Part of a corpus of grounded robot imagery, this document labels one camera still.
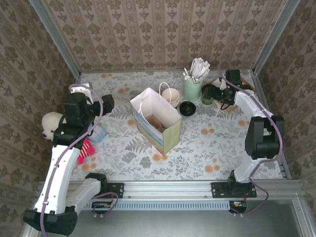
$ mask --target green cup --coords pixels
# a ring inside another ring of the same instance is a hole
[[[183,97],[190,102],[197,101],[201,97],[201,89],[203,82],[191,84],[188,80],[184,80]]]

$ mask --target wall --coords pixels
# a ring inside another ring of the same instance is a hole
[[[251,68],[285,0],[44,0],[82,71]]]
[[[27,0],[0,1],[0,236],[18,236],[46,175],[41,117],[62,111],[67,65]]]
[[[316,1],[301,0],[259,74],[285,119],[285,154],[316,220]]]

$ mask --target small blue container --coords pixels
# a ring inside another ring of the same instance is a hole
[[[96,125],[96,127],[93,130],[92,135],[88,137],[88,139],[91,142],[98,143],[98,142],[101,142],[102,139],[105,138],[105,136],[106,136],[105,128],[98,124]]]

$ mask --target white stuffed animal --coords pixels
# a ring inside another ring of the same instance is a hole
[[[58,128],[59,121],[63,115],[56,112],[50,112],[43,116],[41,119],[41,126],[43,127],[43,137],[46,139],[53,140],[54,131]]]

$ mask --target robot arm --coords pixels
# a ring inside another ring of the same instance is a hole
[[[114,108],[111,95],[105,95],[103,100],[103,114],[110,113]],[[84,135],[96,116],[100,115],[100,103],[92,103],[90,90],[85,87],[73,87],[65,102],[65,114],[60,119],[58,128],[54,132],[51,163],[41,195],[33,210],[24,213],[23,220],[33,228],[41,231],[40,214],[44,208],[44,227],[46,232],[70,235],[77,223],[77,217],[84,206],[97,194],[106,192],[107,180],[102,174],[89,174],[84,183],[66,199],[67,189],[72,170],[76,165],[84,138],[66,151],[56,166],[57,159],[75,140]],[[54,173],[51,185],[49,180]],[[45,194],[49,189],[47,201]]]
[[[228,106],[238,105],[247,116],[247,119],[250,120],[245,139],[245,150],[249,157],[244,159],[239,167],[232,171],[226,185],[219,184],[216,186],[214,184],[213,187],[221,197],[223,197],[224,193],[227,193],[228,197],[244,197],[245,192],[251,193],[255,188],[250,183],[250,179],[260,163],[273,159],[279,153],[279,138],[267,116],[276,124],[282,138],[284,134],[284,119],[281,116],[274,116],[264,108],[254,96],[251,87],[242,84],[239,70],[226,71],[226,80],[234,86],[246,90],[250,95],[228,85],[224,80],[221,81],[221,78],[219,79],[221,87],[208,85],[210,89],[207,92],[211,91],[214,99],[219,100],[223,104]]]
[[[264,109],[266,112],[264,114],[261,109],[264,106],[258,100],[255,103],[249,95],[241,91],[235,94],[235,104],[247,116],[250,124],[245,140],[245,149],[249,157],[244,159],[238,168],[234,170],[234,175],[237,182],[249,183],[251,173],[256,166],[264,160],[272,159],[279,149],[279,140],[265,114],[268,114],[273,119],[282,132],[284,130],[284,120],[280,116],[274,116],[267,109]]]

